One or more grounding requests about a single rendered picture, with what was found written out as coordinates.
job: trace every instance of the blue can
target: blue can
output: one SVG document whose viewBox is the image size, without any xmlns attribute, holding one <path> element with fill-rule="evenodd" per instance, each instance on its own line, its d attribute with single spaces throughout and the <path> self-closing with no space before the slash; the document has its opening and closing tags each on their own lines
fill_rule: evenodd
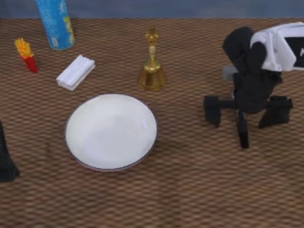
<svg viewBox="0 0 304 228">
<path fill-rule="evenodd" d="M 51 48 L 70 48 L 74 34 L 65 0 L 35 0 Z"/>
</svg>

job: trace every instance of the white eraser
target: white eraser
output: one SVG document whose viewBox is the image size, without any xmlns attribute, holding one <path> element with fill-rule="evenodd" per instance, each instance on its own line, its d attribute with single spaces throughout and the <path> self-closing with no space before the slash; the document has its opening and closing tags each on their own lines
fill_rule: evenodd
<svg viewBox="0 0 304 228">
<path fill-rule="evenodd" d="M 57 84 L 73 91 L 95 68 L 95 61 L 79 55 L 58 77 Z"/>
</svg>

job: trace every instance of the plate rim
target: plate rim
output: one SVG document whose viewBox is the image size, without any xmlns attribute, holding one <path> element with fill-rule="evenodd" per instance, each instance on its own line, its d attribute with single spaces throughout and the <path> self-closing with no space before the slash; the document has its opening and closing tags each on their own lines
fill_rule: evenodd
<svg viewBox="0 0 304 228">
<path fill-rule="evenodd" d="M 126 96 L 126 97 L 131 97 L 137 101 L 139 101 L 142 105 L 144 105 L 146 108 L 148 108 L 148 110 L 152 113 L 152 116 L 154 117 L 154 120 L 155 120 L 155 125 L 156 125 L 156 134 L 155 134 L 155 138 L 153 140 L 153 144 L 151 145 L 150 149 L 146 152 L 146 154 L 141 157 L 140 159 L 136 160 L 135 162 L 129 164 L 129 165 L 125 165 L 123 167 L 119 167 L 119 168 L 114 168 L 114 169 L 102 169 L 102 168 L 96 168 L 96 167 L 93 167 L 93 166 L 90 166 L 84 162 L 82 162 L 81 160 L 79 160 L 70 150 L 68 144 L 67 144 L 67 125 L 72 117 L 72 115 L 74 114 L 74 112 L 81 106 L 83 105 L 84 103 L 90 101 L 90 100 L 93 100 L 97 97 L 100 97 L 100 96 L 103 96 L 103 95 L 122 95 L 122 96 Z M 144 102 L 142 102 L 141 100 L 137 99 L 136 97 L 134 96 L 131 96 L 131 95 L 126 95 L 126 94 L 120 94 L 120 93 L 106 93 L 106 94 L 100 94 L 100 95 L 96 95 L 96 96 L 92 96 L 91 98 L 89 99 L 86 99 L 84 102 L 82 102 L 81 104 L 79 104 L 72 112 L 71 114 L 69 115 L 67 121 L 66 121 L 66 124 L 65 124 L 65 131 L 64 131 L 64 141 L 65 141 L 65 144 L 66 144 L 66 147 L 70 153 L 70 155 L 79 163 L 81 164 L 82 166 L 88 168 L 88 169 L 91 169 L 91 170 L 94 170 L 94 171 L 99 171 L 99 172 L 115 172 L 115 171 L 122 171 L 122 170 L 126 170 L 132 166 L 135 166 L 137 165 L 138 163 L 140 163 L 142 160 L 144 160 L 149 154 L 150 152 L 153 150 L 153 148 L 155 147 L 155 144 L 156 144 L 156 139 L 157 139 L 157 136 L 158 136 L 158 122 L 157 122 L 157 118 L 156 116 L 154 115 L 154 113 L 152 112 L 152 110 L 149 108 L 148 105 L 146 105 Z"/>
</svg>

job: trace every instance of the blue bottle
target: blue bottle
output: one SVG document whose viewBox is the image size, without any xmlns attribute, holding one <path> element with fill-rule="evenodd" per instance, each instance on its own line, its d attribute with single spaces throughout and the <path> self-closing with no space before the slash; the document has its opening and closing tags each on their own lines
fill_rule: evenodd
<svg viewBox="0 0 304 228">
<path fill-rule="evenodd" d="M 35 0 L 51 48 L 70 48 L 74 34 L 65 0 Z"/>
</svg>

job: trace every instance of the white plate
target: white plate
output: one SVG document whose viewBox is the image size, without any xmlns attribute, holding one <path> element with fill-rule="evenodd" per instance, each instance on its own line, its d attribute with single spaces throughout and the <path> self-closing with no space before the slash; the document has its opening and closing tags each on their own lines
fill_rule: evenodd
<svg viewBox="0 0 304 228">
<path fill-rule="evenodd" d="M 124 169 L 140 161 L 156 140 L 157 123 L 141 101 L 105 94 L 80 105 L 66 125 L 66 143 L 83 165 L 97 170 Z"/>
</svg>

